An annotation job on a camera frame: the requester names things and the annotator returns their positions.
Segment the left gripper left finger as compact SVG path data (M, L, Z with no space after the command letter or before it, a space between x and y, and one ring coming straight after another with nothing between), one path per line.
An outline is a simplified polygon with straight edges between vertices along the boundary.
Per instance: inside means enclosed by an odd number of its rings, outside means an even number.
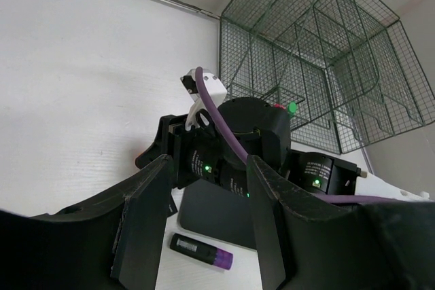
M1 213L2 289L154 289L173 181L162 155L54 215Z

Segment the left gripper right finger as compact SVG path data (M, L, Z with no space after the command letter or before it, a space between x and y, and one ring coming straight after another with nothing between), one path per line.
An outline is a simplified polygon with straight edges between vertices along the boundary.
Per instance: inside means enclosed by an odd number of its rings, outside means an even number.
M433 289L434 203L343 209L247 161L264 289Z

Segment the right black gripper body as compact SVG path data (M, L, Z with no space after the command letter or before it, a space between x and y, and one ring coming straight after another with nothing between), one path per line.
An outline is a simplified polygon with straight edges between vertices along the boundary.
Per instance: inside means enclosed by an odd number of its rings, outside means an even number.
M217 108L207 126L186 131L186 115L160 118L153 143L143 152L149 164L165 154L174 161L173 186L185 188L199 179L249 197L247 159L258 156L280 175L290 171L290 120L286 110L265 100L239 97Z

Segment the orange highlighter marker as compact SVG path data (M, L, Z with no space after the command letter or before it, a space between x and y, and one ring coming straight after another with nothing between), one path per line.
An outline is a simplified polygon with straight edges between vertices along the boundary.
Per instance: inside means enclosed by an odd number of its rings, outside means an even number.
M142 153L141 155L139 155L136 159L135 159L135 166L139 169L142 169L146 166L147 164L145 163L145 156L144 153Z

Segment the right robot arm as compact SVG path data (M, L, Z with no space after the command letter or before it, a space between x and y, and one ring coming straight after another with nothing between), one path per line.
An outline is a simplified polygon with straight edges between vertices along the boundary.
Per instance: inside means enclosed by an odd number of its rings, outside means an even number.
M328 202L429 199L427 195L415 195L393 186L354 163L324 153L293 150L289 113L264 100L236 98L221 104L218 111L247 153L259 156L283 178L307 192L325 196ZM135 165L144 168L162 154L174 161L173 185L178 189L203 179L249 197L246 165L227 144L205 109L199 109L192 122L186 115L162 117L154 142L136 158Z

